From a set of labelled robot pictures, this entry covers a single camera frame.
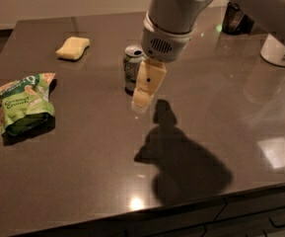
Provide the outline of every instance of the gray tabletop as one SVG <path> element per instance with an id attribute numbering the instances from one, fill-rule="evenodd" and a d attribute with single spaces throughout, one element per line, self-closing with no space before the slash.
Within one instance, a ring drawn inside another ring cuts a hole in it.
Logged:
<path id="1" fill-rule="evenodd" d="M 0 236 L 285 183 L 285 68 L 259 57 L 264 35 L 198 18 L 145 115 L 124 92 L 124 49 L 145 13 L 21 21 L 0 55 L 0 86 L 56 72 L 56 111 L 36 133 L 0 135 Z M 89 38 L 69 62 L 55 51 Z"/>

